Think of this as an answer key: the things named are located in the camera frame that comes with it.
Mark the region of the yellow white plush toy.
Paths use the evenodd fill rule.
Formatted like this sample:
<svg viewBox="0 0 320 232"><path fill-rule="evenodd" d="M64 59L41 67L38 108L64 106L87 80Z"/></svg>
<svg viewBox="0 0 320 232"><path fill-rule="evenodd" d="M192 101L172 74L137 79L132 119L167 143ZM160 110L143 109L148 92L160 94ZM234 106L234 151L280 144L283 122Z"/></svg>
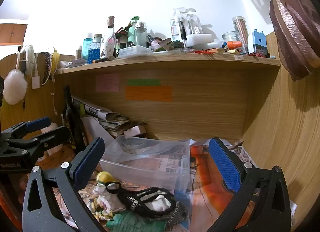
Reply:
<svg viewBox="0 0 320 232"><path fill-rule="evenodd" d="M111 174L106 171L99 172L96 178L99 183L118 182Z"/></svg>

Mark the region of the white cloth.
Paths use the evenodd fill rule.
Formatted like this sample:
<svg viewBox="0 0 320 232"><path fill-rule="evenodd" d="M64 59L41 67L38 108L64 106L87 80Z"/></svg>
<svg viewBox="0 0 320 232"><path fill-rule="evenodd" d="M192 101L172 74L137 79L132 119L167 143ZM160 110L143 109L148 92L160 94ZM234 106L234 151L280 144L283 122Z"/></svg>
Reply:
<svg viewBox="0 0 320 232"><path fill-rule="evenodd" d="M111 221L115 214L126 209L118 196L109 193L104 184L94 187L86 206L98 221Z"/></svg>

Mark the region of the dark wine bottle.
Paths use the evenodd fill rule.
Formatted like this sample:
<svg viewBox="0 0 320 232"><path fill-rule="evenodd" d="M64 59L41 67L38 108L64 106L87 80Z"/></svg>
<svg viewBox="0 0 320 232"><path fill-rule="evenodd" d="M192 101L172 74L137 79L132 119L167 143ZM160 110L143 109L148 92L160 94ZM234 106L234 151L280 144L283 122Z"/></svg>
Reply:
<svg viewBox="0 0 320 232"><path fill-rule="evenodd" d="M70 143L75 151L75 154L77 154L83 151L88 145L85 136L84 125L80 118L78 109L73 104L70 86L65 86L63 88L63 93L65 99L65 107L62 113L63 122L70 130Z"/></svg>

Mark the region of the white fluffy pompom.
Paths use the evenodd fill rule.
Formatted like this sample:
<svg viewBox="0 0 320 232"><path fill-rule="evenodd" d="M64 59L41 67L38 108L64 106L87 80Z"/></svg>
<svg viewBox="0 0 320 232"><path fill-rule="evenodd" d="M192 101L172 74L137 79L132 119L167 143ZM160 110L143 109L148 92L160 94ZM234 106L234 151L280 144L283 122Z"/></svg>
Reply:
<svg viewBox="0 0 320 232"><path fill-rule="evenodd" d="M12 70L4 80L3 97L10 105L16 105L22 101L27 92L27 81L20 70Z"/></svg>

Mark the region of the stack of newspapers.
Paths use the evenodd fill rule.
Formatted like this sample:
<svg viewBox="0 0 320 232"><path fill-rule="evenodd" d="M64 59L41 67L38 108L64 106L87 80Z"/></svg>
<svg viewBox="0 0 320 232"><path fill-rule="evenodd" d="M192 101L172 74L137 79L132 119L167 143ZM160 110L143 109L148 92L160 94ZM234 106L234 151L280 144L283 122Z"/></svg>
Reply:
<svg viewBox="0 0 320 232"><path fill-rule="evenodd" d="M72 103L80 110L80 115L92 116L113 137L123 134L132 125L132 121L128 117L105 107L94 105L79 97L72 96Z"/></svg>

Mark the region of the pink sticky note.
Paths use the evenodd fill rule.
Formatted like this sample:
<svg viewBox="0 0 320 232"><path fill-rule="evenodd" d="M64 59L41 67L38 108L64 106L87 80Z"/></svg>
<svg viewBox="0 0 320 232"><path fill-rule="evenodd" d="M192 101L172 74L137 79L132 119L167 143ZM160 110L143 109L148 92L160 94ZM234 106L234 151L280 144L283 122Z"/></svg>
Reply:
<svg viewBox="0 0 320 232"><path fill-rule="evenodd" d="M95 91L97 93L120 92L119 74L100 74L95 76Z"/></svg>

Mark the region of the brown hairbrush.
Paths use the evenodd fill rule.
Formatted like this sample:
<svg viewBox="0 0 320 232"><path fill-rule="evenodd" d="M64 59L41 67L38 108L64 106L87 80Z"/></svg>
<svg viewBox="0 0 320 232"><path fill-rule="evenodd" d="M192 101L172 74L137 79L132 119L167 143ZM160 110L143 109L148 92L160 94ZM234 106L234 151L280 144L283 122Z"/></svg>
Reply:
<svg viewBox="0 0 320 232"><path fill-rule="evenodd" d="M52 67L52 57L49 52L43 51L40 53L44 57L44 75L42 85L45 85L49 79L49 75Z"/></svg>

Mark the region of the small white cardboard box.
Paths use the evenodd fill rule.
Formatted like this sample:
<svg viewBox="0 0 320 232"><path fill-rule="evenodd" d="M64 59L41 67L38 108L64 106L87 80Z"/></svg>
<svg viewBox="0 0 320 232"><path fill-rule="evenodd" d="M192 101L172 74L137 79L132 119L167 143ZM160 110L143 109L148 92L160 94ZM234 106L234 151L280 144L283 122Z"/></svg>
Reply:
<svg viewBox="0 0 320 232"><path fill-rule="evenodd" d="M146 128L144 125L136 125L124 131L125 136L141 136L145 134L146 134Z"/></svg>

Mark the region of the green fabric item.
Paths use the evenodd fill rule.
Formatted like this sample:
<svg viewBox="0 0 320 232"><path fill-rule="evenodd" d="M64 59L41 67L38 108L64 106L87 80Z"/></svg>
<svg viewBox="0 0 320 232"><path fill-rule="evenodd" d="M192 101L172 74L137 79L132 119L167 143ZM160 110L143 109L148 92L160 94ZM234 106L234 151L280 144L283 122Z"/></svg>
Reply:
<svg viewBox="0 0 320 232"><path fill-rule="evenodd" d="M119 232L162 232L166 230L166 226L166 221L148 220L134 214L132 211L115 214L113 220L106 223L106 228L109 231Z"/></svg>

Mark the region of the green sticky note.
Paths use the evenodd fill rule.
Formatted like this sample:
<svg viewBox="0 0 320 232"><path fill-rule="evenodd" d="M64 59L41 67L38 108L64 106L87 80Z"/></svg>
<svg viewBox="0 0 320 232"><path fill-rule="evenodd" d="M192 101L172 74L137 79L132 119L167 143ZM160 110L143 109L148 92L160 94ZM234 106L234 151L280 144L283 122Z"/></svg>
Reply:
<svg viewBox="0 0 320 232"><path fill-rule="evenodd" d="M127 86L143 86L143 87L149 87L149 86L160 86L161 81L158 79L129 79L127 80Z"/></svg>

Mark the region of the clear plastic bin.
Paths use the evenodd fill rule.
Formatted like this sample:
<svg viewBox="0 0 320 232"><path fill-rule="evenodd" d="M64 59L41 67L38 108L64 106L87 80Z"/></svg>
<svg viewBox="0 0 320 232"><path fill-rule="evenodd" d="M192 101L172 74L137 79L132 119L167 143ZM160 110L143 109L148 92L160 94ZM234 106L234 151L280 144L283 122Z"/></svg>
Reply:
<svg viewBox="0 0 320 232"><path fill-rule="evenodd" d="M189 140L121 135L106 147L100 165L122 182L186 192L190 181Z"/></svg>

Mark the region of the blue bead bottle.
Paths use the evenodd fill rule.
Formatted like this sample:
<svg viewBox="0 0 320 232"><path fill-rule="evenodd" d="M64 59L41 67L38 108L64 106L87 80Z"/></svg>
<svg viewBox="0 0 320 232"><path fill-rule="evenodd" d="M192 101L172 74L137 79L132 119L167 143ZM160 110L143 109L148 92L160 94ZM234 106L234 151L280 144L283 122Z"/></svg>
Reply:
<svg viewBox="0 0 320 232"><path fill-rule="evenodd" d="M100 58L101 40L102 34L97 33L94 35L93 41L90 43L88 47L88 64L92 64L93 61L98 60Z"/></svg>

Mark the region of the orange sticky note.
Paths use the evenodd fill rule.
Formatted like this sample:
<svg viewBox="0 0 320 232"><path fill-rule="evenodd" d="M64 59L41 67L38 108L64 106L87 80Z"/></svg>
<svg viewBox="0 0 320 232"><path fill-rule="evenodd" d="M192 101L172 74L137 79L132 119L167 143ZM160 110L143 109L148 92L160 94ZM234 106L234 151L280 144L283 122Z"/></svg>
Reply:
<svg viewBox="0 0 320 232"><path fill-rule="evenodd" d="M131 101L172 101L170 86L126 86L125 99Z"/></svg>

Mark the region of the clear flat plastic box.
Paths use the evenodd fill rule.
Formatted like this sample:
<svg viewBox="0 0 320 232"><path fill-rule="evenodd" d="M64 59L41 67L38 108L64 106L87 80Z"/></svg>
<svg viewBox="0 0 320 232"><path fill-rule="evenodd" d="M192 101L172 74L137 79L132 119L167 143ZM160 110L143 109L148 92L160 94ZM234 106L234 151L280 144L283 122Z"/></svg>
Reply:
<svg viewBox="0 0 320 232"><path fill-rule="evenodd" d="M128 58L128 57L134 57L134 56L141 56L153 53L151 49L148 49L144 46L131 46L124 49L119 49L118 57L119 58Z"/></svg>

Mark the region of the green spray bottle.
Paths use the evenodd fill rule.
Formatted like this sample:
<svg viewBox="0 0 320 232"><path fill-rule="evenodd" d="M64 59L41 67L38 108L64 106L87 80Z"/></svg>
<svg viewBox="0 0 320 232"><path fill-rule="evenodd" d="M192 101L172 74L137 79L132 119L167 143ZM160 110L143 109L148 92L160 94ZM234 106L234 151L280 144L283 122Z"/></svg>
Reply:
<svg viewBox="0 0 320 232"><path fill-rule="evenodd" d="M139 21L139 16L134 16L131 18L128 29L127 29L127 46L131 47L135 45L135 26Z"/></svg>

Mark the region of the wooden shelf board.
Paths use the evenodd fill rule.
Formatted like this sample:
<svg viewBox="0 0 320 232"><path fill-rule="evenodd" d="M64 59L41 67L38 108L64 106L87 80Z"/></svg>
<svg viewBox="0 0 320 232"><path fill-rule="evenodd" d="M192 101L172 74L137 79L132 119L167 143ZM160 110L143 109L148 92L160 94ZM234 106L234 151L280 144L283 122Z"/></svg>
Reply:
<svg viewBox="0 0 320 232"><path fill-rule="evenodd" d="M100 72L115 73L118 71L129 70L157 70L157 69L235 69L235 70L250 70L250 69L273 69L280 68L278 60L242 56L233 54L163 54L157 56L136 56L114 61L93 63L74 68L58 69L56 74L82 73L82 72Z"/></svg>

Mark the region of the blue plastic block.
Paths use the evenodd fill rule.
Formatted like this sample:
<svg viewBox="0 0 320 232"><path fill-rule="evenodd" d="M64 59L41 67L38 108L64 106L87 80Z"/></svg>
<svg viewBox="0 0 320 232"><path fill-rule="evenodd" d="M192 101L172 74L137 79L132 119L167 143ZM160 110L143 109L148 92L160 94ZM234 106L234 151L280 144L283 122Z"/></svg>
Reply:
<svg viewBox="0 0 320 232"><path fill-rule="evenodd" d="M260 53L264 56L267 55L267 41L264 32L259 32L257 29L253 31L252 34L253 40L253 52Z"/></svg>

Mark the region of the orange cap marker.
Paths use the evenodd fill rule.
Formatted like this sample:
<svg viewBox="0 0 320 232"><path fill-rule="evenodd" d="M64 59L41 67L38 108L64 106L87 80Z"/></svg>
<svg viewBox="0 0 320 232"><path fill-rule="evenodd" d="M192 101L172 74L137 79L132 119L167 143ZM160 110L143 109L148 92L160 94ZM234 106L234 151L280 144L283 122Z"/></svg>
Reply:
<svg viewBox="0 0 320 232"><path fill-rule="evenodd" d="M242 42L241 41L228 41L227 42L227 47L230 50L235 50L237 48L241 48L242 47Z"/></svg>

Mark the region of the white pump bottle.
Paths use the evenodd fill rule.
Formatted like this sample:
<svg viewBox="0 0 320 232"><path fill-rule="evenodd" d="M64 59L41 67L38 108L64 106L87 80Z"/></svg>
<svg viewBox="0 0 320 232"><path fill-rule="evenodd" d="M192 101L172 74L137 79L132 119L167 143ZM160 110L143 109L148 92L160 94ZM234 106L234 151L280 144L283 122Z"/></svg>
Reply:
<svg viewBox="0 0 320 232"><path fill-rule="evenodd" d="M194 8L177 8L170 19L171 39L182 40L181 31L184 28L186 35L203 33L201 22Z"/></svg>

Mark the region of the clear glass jar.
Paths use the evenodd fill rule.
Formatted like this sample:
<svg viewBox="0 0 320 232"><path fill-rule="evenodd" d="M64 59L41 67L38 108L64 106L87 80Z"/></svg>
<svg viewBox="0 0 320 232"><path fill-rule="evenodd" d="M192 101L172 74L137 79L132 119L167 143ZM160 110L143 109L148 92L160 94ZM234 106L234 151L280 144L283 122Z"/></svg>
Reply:
<svg viewBox="0 0 320 232"><path fill-rule="evenodd" d="M222 35L224 42L228 41L241 41L240 34L238 31L229 31Z"/></svg>

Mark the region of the tall clear tube jar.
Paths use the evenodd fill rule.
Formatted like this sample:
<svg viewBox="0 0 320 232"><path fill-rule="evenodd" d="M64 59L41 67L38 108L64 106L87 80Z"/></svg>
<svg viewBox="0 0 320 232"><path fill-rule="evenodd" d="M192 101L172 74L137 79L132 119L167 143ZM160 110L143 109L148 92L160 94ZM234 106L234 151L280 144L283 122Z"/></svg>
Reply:
<svg viewBox="0 0 320 232"><path fill-rule="evenodd" d="M242 44L244 46L244 53L248 53L248 31L245 18L242 16L235 16L232 19L233 25L236 31L238 31L241 37Z"/></svg>

